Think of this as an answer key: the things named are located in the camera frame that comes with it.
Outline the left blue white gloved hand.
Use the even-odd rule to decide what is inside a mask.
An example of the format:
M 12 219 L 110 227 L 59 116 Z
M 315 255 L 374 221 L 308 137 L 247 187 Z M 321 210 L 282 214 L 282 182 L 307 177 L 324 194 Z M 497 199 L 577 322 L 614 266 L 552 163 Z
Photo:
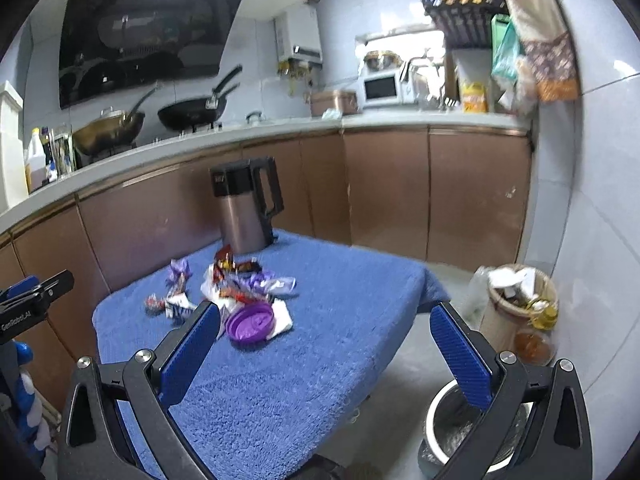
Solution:
M 43 417 L 43 405 L 38 398 L 32 376 L 24 366 L 34 358 L 32 348 L 21 341 L 12 341 L 16 351 L 18 376 L 15 381 L 14 400 L 17 407 L 17 431 L 21 440 L 27 444 L 29 453 L 42 463 L 46 449 L 51 444 L 50 427 Z

